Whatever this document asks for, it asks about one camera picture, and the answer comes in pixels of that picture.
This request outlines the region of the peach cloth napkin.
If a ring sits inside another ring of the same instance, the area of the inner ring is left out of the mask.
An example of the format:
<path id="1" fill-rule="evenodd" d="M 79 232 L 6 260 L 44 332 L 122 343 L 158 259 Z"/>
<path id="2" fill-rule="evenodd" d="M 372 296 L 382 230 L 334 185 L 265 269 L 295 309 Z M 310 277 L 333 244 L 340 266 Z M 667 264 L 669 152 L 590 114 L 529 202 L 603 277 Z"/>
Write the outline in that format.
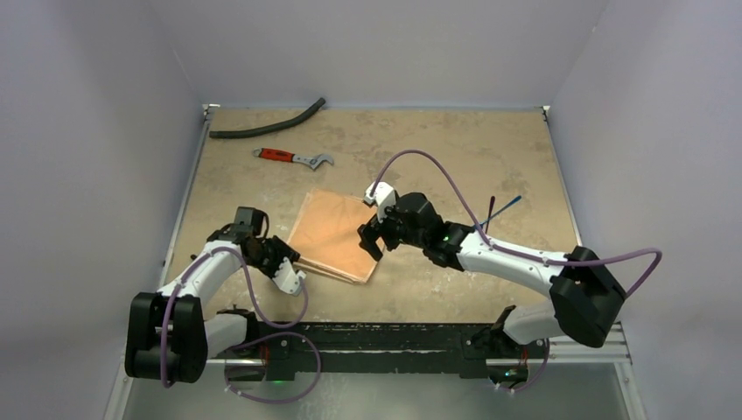
<path id="1" fill-rule="evenodd" d="M 376 211 L 362 199 L 314 188 L 305 196 L 288 244 L 297 265 L 350 284 L 366 284 L 377 262 L 360 247 L 358 228 Z"/>

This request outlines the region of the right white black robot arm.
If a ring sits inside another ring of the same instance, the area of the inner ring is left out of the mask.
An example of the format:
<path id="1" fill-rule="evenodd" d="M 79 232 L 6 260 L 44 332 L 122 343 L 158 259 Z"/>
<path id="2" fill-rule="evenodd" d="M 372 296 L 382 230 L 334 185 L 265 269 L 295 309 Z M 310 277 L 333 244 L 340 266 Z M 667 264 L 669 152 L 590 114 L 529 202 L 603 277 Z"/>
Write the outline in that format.
<path id="1" fill-rule="evenodd" d="M 358 229 L 360 247 L 376 261 L 400 245 L 421 249 L 433 264 L 487 274 L 519 284 L 547 299 L 505 310 L 491 333 L 493 349 L 511 356 L 535 340 L 567 336 L 600 348 L 627 294 L 596 254 L 541 251 L 482 236 L 471 226 L 445 221 L 420 192 L 368 192 L 363 202 L 376 214 Z"/>

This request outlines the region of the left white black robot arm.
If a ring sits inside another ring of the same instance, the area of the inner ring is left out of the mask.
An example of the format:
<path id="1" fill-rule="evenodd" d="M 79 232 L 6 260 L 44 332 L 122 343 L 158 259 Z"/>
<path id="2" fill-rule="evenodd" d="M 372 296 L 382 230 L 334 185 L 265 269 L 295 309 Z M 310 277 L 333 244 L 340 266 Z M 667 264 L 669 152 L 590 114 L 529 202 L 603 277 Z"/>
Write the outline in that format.
<path id="1" fill-rule="evenodd" d="M 305 273 L 294 266 L 299 252 L 269 236 L 268 225 L 264 211 L 238 207 L 234 220 L 213 231 L 174 280 L 132 299 L 124 354 L 127 376 L 159 380 L 167 388 L 194 383 L 208 360 L 229 349 L 241 358 L 256 354 L 262 324 L 278 329 L 293 325 L 269 322 L 259 309 L 226 309 L 204 318 L 203 305 L 238 271 L 254 268 L 283 293 L 304 292 Z"/>

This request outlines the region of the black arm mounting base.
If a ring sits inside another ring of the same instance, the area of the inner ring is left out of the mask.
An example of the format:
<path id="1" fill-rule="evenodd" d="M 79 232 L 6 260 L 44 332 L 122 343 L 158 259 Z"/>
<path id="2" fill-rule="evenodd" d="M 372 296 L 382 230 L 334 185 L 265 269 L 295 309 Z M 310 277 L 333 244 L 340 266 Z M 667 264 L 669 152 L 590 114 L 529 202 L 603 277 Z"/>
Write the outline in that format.
<path id="1" fill-rule="evenodd" d="M 501 323 L 301 322 L 275 328 L 248 315 L 247 337 L 213 356 L 230 368 L 260 368 L 268 381 L 298 373 L 456 375 L 525 382 L 546 342 L 512 341 Z"/>

